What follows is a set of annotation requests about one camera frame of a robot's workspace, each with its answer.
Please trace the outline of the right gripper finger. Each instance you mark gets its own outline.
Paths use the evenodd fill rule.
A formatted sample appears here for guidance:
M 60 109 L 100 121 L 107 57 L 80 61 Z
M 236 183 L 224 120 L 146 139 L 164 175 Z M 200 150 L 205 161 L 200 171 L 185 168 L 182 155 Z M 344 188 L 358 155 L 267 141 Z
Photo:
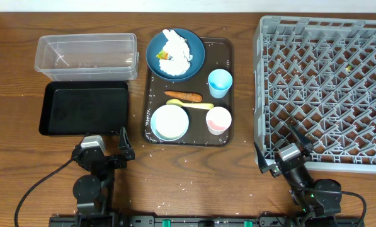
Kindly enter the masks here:
M 300 133 L 293 125 L 289 125 L 289 128 L 293 132 L 294 136 L 296 137 L 296 139 L 298 140 L 298 142 L 304 150 L 314 149 L 313 143 L 308 137 Z
M 258 161 L 258 167 L 259 169 L 268 169 L 269 165 L 267 164 L 258 144 L 254 142 L 254 147 L 256 151 L 257 161 Z

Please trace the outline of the yellow green snack wrapper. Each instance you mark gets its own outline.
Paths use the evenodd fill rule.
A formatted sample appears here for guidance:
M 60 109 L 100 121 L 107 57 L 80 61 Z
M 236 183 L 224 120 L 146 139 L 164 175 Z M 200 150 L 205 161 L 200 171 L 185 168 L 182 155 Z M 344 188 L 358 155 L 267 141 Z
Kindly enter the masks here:
M 172 56 L 163 49 L 156 55 L 156 57 L 160 60 L 170 60 L 172 58 Z

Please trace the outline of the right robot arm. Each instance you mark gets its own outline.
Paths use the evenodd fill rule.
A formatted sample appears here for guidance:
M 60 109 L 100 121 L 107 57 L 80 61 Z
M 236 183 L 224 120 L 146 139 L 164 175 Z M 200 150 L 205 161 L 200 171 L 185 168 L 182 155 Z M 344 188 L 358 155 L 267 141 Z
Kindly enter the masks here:
M 284 176 L 291 186 L 293 201 L 301 206 L 304 215 L 298 217 L 299 226 L 305 226 L 312 219 L 333 219 L 341 212 L 341 185 L 331 179 L 314 180 L 305 163 L 310 160 L 314 149 L 312 141 L 290 126 L 297 142 L 278 151 L 278 157 L 272 164 L 267 164 L 259 146 L 254 145 L 261 173 L 270 172 L 273 177 Z

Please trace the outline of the white paper napkin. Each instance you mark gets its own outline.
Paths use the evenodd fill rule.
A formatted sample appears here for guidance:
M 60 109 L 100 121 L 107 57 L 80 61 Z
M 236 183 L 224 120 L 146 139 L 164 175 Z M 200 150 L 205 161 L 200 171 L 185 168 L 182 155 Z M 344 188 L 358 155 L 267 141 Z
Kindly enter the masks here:
M 160 70 L 171 76 L 180 76 L 189 70 L 190 61 L 193 59 L 187 39 L 178 35 L 175 30 L 164 29 L 162 34 L 167 39 L 162 49 L 168 52 L 172 58 L 170 60 L 159 59 Z

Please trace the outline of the dark blue plate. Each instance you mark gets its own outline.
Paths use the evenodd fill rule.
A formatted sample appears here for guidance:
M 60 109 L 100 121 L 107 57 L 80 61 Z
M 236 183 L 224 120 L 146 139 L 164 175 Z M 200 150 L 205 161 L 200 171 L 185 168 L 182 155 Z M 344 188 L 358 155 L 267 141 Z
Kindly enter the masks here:
M 162 79 L 168 81 L 184 81 L 191 78 L 195 75 L 200 68 L 202 67 L 204 60 L 205 60 L 205 48 L 203 42 L 196 36 L 194 33 L 180 29 L 180 28 L 172 28 L 168 30 L 175 30 L 178 35 L 187 39 L 187 44 L 190 48 L 190 54 L 193 56 L 193 59 L 190 61 L 191 66 L 187 72 L 180 76 L 171 76 L 166 74 L 159 67 L 159 59 L 156 55 L 160 52 L 162 47 L 167 42 L 166 37 L 162 34 L 162 32 L 158 33 L 148 44 L 146 50 L 146 61 L 149 69 L 159 76 Z

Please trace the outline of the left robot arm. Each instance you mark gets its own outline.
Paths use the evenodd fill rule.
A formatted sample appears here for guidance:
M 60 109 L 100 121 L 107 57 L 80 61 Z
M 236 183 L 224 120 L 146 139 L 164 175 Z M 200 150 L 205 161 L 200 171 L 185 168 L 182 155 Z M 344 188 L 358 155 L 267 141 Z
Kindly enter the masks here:
M 106 146 L 99 135 L 85 136 L 74 148 L 72 159 L 89 172 L 77 179 L 73 186 L 80 214 L 104 215 L 110 210 L 115 170 L 126 168 L 127 162 L 135 159 L 124 127 L 119 132 L 118 149 L 119 154 L 105 155 Z

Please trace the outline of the pink plastic cup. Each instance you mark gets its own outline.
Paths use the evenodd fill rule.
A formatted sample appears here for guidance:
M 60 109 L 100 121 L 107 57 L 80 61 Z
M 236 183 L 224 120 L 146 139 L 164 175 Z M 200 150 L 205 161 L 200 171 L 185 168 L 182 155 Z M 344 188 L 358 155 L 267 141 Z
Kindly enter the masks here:
M 213 135 L 221 135 L 232 124 L 232 116 L 230 112 L 223 107 L 214 107 L 206 114 L 206 124 L 208 130 Z

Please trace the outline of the light blue plastic cup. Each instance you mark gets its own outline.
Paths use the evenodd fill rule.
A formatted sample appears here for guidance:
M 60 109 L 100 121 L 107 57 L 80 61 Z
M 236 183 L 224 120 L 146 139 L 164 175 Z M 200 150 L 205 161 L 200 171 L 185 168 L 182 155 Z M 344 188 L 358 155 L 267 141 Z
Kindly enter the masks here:
M 208 75 L 210 94 L 214 98 L 223 98 L 232 86 L 233 78 L 225 69 L 215 69 Z

